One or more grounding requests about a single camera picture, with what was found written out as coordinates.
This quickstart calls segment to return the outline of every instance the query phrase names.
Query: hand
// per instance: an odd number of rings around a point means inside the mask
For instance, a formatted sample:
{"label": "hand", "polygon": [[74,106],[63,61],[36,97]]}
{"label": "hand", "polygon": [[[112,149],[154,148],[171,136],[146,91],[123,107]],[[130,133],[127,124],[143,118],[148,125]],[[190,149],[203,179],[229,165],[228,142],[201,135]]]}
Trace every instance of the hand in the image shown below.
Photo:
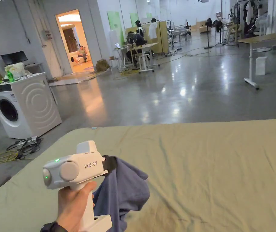
{"label": "hand", "polygon": [[58,217],[56,221],[61,227],[68,232],[79,231],[87,197],[95,187],[96,182],[89,182],[79,191],[73,191],[69,187],[58,191]]}

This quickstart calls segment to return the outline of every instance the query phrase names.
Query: plastic bag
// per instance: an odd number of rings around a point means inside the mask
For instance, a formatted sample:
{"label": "plastic bag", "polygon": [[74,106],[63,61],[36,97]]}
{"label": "plastic bag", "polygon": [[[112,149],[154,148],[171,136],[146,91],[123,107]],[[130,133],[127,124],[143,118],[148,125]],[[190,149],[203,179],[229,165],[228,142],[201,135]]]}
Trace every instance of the plastic bag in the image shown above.
{"label": "plastic bag", "polygon": [[24,69],[23,63],[11,64],[5,67],[6,73],[9,70],[12,73],[13,78],[17,79],[22,76],[30,75],[31,73],[28,70]]}

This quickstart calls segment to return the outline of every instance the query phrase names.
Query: computer screen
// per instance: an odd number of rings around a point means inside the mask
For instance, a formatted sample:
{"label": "computer screen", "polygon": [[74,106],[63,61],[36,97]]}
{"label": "computer screen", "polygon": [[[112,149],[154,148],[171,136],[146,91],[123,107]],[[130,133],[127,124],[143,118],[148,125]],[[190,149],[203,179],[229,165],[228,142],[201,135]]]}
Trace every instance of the computer screen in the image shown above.
{"label": "computer screen", "polygon": [[16,64],[27,60],[27,57],[23,51],[0,56],[3,59],[5,65]]}

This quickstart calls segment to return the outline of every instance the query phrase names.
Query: green panel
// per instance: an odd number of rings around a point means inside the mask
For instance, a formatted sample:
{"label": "green panel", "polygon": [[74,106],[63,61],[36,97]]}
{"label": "green panel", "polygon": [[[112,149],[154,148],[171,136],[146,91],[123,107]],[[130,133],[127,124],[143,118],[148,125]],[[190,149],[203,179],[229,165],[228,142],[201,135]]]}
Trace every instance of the green panel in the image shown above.
{"label": "green panel", "polygon": [[138,14],[137,13],[129,13],[129,15],[130,15],[131,26],[135,27],[136,26],[135,22],[139,19]]}
{"label": "green panel", "polygon": [[124,44],[124,34],[121,25],[121,18],[118,11],[107,11],[110,29],[116,30],[121,45]]}

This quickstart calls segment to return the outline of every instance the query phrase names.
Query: sofa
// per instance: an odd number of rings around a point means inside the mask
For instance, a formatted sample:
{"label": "sofa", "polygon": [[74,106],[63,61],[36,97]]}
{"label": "sofa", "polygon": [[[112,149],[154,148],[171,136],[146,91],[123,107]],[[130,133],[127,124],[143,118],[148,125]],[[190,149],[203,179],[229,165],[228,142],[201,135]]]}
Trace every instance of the sofa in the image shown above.
{"label": "sofa", "polygon": [[[69,55],[70,55],[70,57],[74,57],[75,59],[77,59],[80,64],[84,62],[83,57],[78,57],[78,52],[77,51],[76,52],[70,52]],[[87,59],[87,61],[90,60],[89,53],[86,54],[86,59]]]}
{"label": "sofa", "polygon": [[200,33],[207,31],[207,26],[205,25],[207,21],[201,21],[196,23],[196,28],[199,29]]}

